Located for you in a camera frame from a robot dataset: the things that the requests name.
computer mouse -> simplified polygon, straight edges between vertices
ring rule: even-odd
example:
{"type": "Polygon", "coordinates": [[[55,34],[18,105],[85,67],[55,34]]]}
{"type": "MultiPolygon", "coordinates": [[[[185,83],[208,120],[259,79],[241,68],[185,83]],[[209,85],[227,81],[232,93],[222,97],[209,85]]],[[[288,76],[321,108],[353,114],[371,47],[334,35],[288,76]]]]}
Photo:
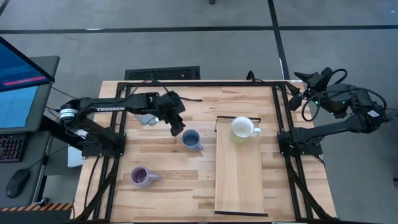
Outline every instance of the computer mouse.
{"type": "Polygon", "coordinates": [[[6,187],[6,195],[9,198],[16,198],[18,197],[29,179],[30,172],[29,169],[19,169],[17,172],[15,172],[14,175],[10,178],[8,181],[7,187],[6,187]]]}

monitor screen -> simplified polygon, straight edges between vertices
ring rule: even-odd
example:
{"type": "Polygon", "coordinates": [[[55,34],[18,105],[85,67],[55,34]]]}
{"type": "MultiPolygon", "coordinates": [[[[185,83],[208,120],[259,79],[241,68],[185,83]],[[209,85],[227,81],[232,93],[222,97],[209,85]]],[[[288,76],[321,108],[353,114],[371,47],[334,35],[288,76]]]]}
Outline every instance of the monitor screen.
{"type": "Polygon", "coordinates": [[[0,92],[38,86],[53,78],[0,37],[0,92]]]}

mug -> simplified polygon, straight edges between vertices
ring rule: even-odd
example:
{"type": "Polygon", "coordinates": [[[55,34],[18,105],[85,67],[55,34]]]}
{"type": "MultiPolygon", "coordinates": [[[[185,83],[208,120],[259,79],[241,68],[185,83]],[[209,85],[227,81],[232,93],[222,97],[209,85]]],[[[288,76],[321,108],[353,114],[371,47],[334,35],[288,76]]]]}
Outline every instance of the mug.
{"type": "Polygon", "coordinates": [[[138,187],[149,187],[154,180],[161,180],[162,176],[154,174],[153,171],[144,166],[137,166],[132,170],[130,179],[138,187]]]}
{"type": "Polygon", "coordinates": [[[253,122],[247,117],[237,117],[231,123],[231,132],[238,142],[247,138],[257,136],[261,133],[260,128],[255,128],[253,122]]]}
{"type": "Polygon", "coordinates": [[[199,133],[195,130],[187,130],[182,135],[182,143],[188,150],[202,151],[203,146],[200,145],[199,133]]]}

white mug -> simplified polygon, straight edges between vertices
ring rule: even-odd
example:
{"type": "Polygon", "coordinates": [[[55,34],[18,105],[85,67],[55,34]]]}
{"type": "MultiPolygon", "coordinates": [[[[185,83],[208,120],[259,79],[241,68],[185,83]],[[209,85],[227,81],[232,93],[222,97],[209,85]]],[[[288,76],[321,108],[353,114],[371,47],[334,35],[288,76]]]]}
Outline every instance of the white mug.
{"type": "Polygon", "coordinates": [[[261,129],[255,128],[249,118],[237,117],[231,123],[231,132],[240,139],[247,139],[259,135],[261,129]]]}

gray floor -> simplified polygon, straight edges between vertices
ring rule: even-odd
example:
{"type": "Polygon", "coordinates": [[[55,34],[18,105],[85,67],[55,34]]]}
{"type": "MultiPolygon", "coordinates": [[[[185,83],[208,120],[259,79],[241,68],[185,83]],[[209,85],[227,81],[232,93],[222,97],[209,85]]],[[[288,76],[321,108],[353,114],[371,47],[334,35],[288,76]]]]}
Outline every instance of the gray floor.
{"type": "MultiPolygon", "coordinates": [[[[274,2],[280,26],[398,24],[397,1],[274,2]]],[[[11,0],[0,17],[0,30],[271,24],[267,0],[218,0],[214,6],[207,0],[11,0]]],[[[377,91],[390,108],[398,106],[398,30],[282,31],[281,36],[292,79],[293,72],[345,68],[349,73],[346,82],[377,91]]],[[[242,79],[248,70],[258,78],[282,79],[273,31],[3,37],[28,56],[59,55],[55,86],[78,97],[98,96],[103,80],[122,80],[124,70],[134,68],[199,65],[202,79],[242,79]]],[[[67,100],[53,92],[48,105],[57,107],[67,100]]],[[[315,124],[334,121],[321,112],[315,124]]],[[[398,220],[398,190],[392,182],[398,177],[397,128],[390,123],[372,134],[344,133],[323,141],[326,171],[341,219],[398,220]]],[[[64,169],[64,154],[51,162],[55,171],[48,173],[52,176],[45,195],[55,201],[72,201],[78,169],[64,169]]]]}

